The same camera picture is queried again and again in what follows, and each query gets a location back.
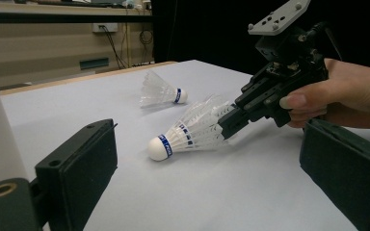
human hand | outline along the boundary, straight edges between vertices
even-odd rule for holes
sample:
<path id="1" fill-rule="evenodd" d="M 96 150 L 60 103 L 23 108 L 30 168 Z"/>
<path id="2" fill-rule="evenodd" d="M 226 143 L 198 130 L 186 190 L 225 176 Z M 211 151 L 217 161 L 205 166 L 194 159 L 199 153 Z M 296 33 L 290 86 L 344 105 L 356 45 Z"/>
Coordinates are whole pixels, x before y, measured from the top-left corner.
<path id="1" fill-rule="evenodd" d="M 325 59 L 329 79 L 290 92 L 280 99 L 289 126 L 303 128 L 316 116 L 342 126 L 370 128 L 370 67 Z"/>

wall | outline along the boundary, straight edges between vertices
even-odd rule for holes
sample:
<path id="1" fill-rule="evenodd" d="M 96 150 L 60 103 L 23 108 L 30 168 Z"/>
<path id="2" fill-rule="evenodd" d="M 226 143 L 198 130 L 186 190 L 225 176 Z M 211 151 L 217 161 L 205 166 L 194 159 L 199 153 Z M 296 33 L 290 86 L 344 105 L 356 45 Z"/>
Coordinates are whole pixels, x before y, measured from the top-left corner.
<path id="1" fill-rule="evenodd" d="M 125 67 L 153 62 L 151 30 L 150 23 L 119 23 L 112 38 Z M 80 69 L 80 61 L 98 58 L 108 58 L 109 65 Z M 0 24 L 0 88 L 125 67 L 118 65 L 106 34 L 93 33 L 91 23 Z"/>

white tabletop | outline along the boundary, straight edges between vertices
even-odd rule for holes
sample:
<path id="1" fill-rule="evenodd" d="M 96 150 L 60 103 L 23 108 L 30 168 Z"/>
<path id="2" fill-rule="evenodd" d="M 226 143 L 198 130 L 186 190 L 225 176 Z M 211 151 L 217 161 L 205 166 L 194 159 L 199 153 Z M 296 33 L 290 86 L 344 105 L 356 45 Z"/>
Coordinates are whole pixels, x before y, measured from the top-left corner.
<path id="1" fill-rule="evenodd" d="M 29 180 L 34 166 L 85 125 L 112 118 L 118 169 L 85 230 L 356 230 L 300 168 L 301 129 L 262 118 L 217 151 L 152 161 L 147 143 L 187 106 L 217 93 L 241 94 L 249 74 L 199 61 L 152 68 L 189 93 L 188 104 L 139 106 L 146 70 L 3 95 Z M 370 140 L 370 130 L 356 130 Z"/>

shuttlecock feather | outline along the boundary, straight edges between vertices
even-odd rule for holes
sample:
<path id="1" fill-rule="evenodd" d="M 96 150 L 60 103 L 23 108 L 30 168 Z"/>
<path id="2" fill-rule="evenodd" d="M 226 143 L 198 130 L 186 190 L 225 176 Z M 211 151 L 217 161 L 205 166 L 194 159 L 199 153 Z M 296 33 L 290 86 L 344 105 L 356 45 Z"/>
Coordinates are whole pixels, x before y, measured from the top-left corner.
<path id="1" fill-rule="evenodd" d="M 165 103 L 184 103 L 188 99 L 185 90 L 175 88 L 149 70 L 143 81 L 141 108 L 162 105 Z"/>
<path id="2" fill-rule="evenodd" d="M 218 120 L 232 109 L 219 95 L 194 103 L 165 135 L 149 142 L 149 157 L 154 161 L 163 161 L 173 153 L 214 150 L 227 144 Z"/>

black plastic part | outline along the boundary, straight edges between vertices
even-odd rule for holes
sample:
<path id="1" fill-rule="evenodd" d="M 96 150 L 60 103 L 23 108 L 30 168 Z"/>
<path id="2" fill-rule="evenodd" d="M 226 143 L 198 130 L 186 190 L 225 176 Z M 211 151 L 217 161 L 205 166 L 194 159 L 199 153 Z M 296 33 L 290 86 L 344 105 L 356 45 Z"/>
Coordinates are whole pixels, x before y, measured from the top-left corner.
<path id="1" fill-rule="evenodd" d="M 360 231 L 370 231 L 370 141 L 311 119 L 304 128 L 300 164 Z"/>
<path id="2" fill-rule="evenodd" d="M 0 181 L 0 231 L 41 230 L 29 182 L 22 178 Z"/>
<path id="3" fill-rule="evenodd" d="M 35 167 L 51 230 L 83 230 L 117 168 L 112 119 L 87 125 Z"/>

